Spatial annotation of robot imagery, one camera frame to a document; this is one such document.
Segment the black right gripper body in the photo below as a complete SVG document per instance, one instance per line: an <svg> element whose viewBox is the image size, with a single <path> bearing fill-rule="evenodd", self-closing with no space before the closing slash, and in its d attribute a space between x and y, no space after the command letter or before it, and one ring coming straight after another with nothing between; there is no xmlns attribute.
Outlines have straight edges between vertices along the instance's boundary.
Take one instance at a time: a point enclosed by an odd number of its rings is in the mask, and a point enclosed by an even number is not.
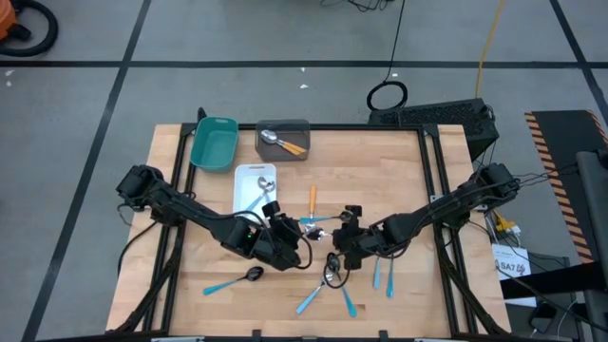
<svg viewBox="0 0 608 342"><path fill-rule="evenodd" d="M332 232L332 245L338 254L344 257L380 257L383 237L377 225L364 228L359 225L359 220L354 218Z"/></svg>

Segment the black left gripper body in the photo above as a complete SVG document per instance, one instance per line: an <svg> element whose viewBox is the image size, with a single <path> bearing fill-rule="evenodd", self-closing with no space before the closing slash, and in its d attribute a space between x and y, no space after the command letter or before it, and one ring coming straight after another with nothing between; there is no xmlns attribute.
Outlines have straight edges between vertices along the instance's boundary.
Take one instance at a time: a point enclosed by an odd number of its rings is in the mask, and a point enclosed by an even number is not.
<svg viewBox="0 0 608 342"><path fill-rule="evenodd" d="M299 235L286 218L262 219L258 240L260 257L297 257Z"/></svg>

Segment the white plastic bin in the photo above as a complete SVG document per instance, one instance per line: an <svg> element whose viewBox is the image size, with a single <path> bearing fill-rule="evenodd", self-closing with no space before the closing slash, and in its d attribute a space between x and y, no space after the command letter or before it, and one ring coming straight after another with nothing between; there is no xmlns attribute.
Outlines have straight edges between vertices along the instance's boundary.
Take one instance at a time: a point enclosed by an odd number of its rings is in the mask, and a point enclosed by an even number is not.
<svg viewBox="0 0 608 342"><path fill-rule="evenodd" d="M267 181L273 181L275 183L275 190L270 193L270 200L276 200L276 167L270 163L242 164L237 167L235 172L233 195L234 212L246 211L249 204L262 194L262 190L257 185L257 179L259 177L264 177ZM257 221L257 217L265 219L262 212L262 206L266 203L268 202L262 198L252 211L246 211L244 217L255 221Z"/></svg>

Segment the dark grey plastic bin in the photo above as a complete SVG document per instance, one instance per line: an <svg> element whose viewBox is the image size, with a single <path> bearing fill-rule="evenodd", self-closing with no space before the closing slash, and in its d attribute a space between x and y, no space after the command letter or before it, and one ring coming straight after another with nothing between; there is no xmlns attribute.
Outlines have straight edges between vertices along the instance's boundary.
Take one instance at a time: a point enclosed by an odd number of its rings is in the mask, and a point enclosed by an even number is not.
<svg viewBox="0 0 608 342"><path fill-rule="evenodd" d="M307 152L296 156L277 144L266 143L260 135L264 129L274 131L281 140L301 146L307 149ZM262 120L256 124L256 152L265 162L304 161L308 158L310 148L310 124L306 120Z"/></svg>

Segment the teal plastic bin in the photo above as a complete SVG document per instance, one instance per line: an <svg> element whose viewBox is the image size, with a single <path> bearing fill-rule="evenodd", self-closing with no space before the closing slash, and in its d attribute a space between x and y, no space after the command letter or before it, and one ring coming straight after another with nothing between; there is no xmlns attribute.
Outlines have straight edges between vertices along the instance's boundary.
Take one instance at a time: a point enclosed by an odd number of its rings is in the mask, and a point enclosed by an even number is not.
<svg viewBox="0 0 608 342"><path fill-rule="evenodd" d="M231 170L238 146L238 123L226 117L205 117L195 129L190 162L205 172Z"/></svg>

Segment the yellow plug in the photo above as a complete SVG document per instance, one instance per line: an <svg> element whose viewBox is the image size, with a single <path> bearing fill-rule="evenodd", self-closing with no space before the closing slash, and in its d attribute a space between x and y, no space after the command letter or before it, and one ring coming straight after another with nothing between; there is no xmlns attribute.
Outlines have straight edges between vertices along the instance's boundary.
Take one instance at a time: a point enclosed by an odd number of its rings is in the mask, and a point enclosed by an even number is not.
<svg viewBox="0 0 608 342"><path fill-rule="evenodd" d="M521 234L521 229L516 222L506 219L498 212L493 213L494 217L494 231L497 236L502 234L511 234L518 237Z"/></svg>

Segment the white paper label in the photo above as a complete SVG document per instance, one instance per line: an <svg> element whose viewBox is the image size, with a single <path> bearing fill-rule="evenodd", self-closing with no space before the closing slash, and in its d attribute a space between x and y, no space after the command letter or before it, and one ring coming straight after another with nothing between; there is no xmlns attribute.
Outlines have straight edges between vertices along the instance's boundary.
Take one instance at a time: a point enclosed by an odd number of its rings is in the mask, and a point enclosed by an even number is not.
<svg viewBox="0 0 608 342"><path fill-rule="evenodd" d="M499 280L531 274L528 252L524 248L492 244L491 249L495 265L500 269Z"/></svg>

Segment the black stand bar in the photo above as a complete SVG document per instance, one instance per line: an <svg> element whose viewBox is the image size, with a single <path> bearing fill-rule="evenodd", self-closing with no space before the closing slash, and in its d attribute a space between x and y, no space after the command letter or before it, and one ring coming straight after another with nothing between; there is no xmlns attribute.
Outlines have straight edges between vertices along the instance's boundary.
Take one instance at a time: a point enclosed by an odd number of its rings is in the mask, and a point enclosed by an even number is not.
<svg viewBox="0 0 608 342"><path fill-rule="evenodd" d="M501 289L505 299L515 299L588 290L607 291L608 285L602 277L593 275L542 273L502 280Z"/></svg>

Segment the black hazard striped platform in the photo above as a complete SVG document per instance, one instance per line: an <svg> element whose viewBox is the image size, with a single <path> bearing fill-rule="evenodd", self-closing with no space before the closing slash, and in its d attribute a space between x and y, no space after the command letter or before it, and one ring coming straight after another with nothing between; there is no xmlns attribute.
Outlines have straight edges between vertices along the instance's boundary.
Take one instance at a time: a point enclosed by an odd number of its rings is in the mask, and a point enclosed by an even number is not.
<svg viewBox="0 0 608 342"><path fill-rule="evenodd" d="M608 147L608 135L590 110L528 111L524 118L579 261L598 261L599 250L576 155Z"/></svg>

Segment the orange vacuum cleaner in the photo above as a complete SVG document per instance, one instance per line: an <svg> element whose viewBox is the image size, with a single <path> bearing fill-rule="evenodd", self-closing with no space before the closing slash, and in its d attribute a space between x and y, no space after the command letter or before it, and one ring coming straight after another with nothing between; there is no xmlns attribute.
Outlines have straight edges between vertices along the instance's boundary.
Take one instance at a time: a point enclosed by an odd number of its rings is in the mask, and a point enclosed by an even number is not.
<svg viewBox="0 0 608 342"><path fill-rule="evenodd" d="M17 30L15 7L11 0L0 0L0 41L11 37Z"/></svg>

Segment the black metal table frame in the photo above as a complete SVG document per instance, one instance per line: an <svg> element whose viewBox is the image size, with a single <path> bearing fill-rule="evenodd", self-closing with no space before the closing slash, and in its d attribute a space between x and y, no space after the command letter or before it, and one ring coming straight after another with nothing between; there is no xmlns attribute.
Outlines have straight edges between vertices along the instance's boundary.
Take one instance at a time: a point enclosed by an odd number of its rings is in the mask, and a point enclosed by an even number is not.
<svg viewBox="0 0 608 342"><path fill-rule="evenodd" d="M363 209L362 222L373 223L393 213L425 205L443 190L435 160L423 161L413 131L364 124L318 124L311 129L312 149L305 161L276 167L277 197L291 217L304 216L311 186L317 188L316 211L326 217L348 204ZM425 229L394 261L395 293L372 288L374 258L353 272L346 286L357 317L350 317L341 290L323 288L302 314L298 305L320 284L332 242L325 238L300 252L305 270L267 269L255 282L241 280L214 294L202 290L244 275L249 260L221 248L195 224L162 229L148 213L134 216L134 244L122 270L107 319L115 330L136 309L149 288L157 251L180 244L180 268L159 293L154 328L176 335L265 337L447 337L443 281L434 236Z"/></svg>

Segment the dark grey post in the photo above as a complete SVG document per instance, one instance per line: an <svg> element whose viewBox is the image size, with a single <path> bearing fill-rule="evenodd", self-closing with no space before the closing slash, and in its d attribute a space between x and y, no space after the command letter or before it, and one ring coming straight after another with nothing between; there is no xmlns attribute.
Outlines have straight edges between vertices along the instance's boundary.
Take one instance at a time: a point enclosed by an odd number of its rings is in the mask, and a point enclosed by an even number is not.
<svg viewBox="0 0 608 342"><path fill-rule="evenodd" d="M608 150L576 155L598 260L583 265L583 292L594 342L608 342Z"/></svg>

